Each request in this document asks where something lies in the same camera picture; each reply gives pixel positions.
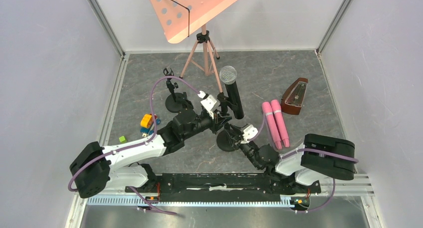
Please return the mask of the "black microphone stand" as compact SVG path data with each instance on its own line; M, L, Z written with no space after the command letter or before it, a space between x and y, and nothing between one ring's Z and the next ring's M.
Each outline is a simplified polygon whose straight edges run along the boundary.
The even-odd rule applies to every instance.
M166 86L170 92L170 95L165 100L165 107L169 112L178 113L184 107L183 94L175 92L175 89L179 86L176 82L172 82L171 78L167 78Z
M191 110L194 109L194 106L193 106L192 102L188 99L186 92L182 93L180 103L181 103L182 107L185 108L185 109L191 109Z
M223 130L218 134L216 139L217 146L225 152L233 152L236 151L237 148L234 144L234 133L231 129L231 125L228 123L232 119L228 112L230 102L223 92L217 95L217 99L220 102L220 116L223 119Z

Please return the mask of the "pink microphone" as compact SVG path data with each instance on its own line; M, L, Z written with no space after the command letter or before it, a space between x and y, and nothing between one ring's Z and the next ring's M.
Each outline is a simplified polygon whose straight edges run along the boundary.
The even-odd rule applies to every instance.
M280 137L280 133L278 131L278 127L276 125L276 120L274 115L276 114L276 112L280 112L280 106L276 105L277 101L275 103L270 103L270 102L263 102L262 103L262 110L263 113L265 115L266 118L266 122L273 140L273 143L275 145L275 148L277 150L281 150L282 149L282 143L281 143L281 137Z
M286 129L284 119L283 119L281 105L276 99L272 100L270 102L270 104L271 104L271 107L272 107L276 126L277 126L277 129L278 129L281 141L283 143L283 146L285 148L289 148L290 147L289 135L288 135L288 132L287 132L287 129Z

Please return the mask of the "black microphone silver grille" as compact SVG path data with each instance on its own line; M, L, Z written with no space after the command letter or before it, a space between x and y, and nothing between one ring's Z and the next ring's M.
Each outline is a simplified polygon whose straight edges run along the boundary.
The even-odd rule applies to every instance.
M235 118L238 120L244 118L244 111L236 83L236 69L233 66L224 66L219 72L219 78L225 85L229 102L228 106L233 111Z

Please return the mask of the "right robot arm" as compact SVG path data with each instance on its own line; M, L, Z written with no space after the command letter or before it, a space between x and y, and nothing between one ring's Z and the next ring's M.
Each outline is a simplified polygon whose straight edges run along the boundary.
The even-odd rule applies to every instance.
M354 166L354 143L328 136L307 134L299 147L281 154L272 145L257 146L253 139L259 131L251 124L237 127L226 124L216 139L225 152L242 151L252 165L270 179L287 180L289 188L301 192L315 181L330 177L351 181Z

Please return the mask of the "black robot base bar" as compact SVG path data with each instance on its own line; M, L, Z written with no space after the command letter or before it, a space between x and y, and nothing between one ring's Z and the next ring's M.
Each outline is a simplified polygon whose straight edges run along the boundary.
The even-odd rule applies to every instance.
M273 180L264 173L163 173L136 189L157 193L161 202L277 202L281 196L321 193L293 176Z

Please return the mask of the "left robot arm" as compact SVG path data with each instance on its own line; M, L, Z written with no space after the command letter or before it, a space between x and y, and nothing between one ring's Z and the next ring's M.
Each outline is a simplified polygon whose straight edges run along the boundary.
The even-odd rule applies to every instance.
M83 199L90 198L104 189L115 187L140 187L145 192L152 191L157 179L145 165L130 167L132 163L174 153L184 147L185 140L210 130L217 133L232 119L220 111L209 113L203 110L179 112L156 134L146 138L114 146L100 146L91 142L85 146L71 163L72 174L70 191L79 193Z

